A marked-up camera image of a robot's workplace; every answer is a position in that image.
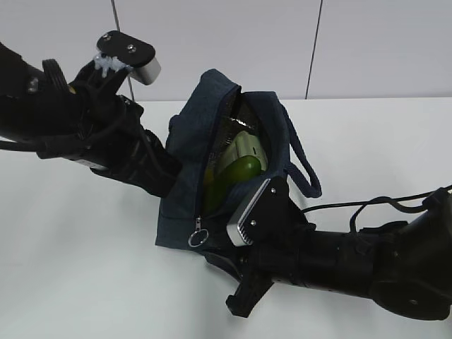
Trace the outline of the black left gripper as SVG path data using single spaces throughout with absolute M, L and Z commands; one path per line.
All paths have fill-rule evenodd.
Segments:
M 142 113 L 142 106 L 123 95 L 88 109 L 81 125 L 81 164 L 101 177 L 141 184 L 149 194 L 165 198 L 182 164 L 143 127 Z

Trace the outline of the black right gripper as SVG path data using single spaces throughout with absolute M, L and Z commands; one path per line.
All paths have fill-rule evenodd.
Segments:
M 244 246 L 238 250 L 239 285 L 226 299 L 234 316 L 249 316 L 254 307 L 281 277 L 283 251 L 270 244 Z

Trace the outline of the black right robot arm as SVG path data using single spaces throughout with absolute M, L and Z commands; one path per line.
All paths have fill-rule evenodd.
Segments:
M 248 317 L 275 283 L 370 299 L 410 319 L 442 321 L 451 314 L 451 195 L 440 188 L 419 206 L 401 206 L 413 221 L 348 232 L 318 231 L 288 195 L 264 194 L 247 215 L 242 278 L 227 298 Z

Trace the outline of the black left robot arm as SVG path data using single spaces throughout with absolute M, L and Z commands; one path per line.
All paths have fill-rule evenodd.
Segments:
M 37 69 L 2 46 L 1 149 L 69 160 L 166 197 L 182 166 L 143 127 L 142 106 L 118 93 L 130 72 L 98 55 L 69 82 L 56 60 Z

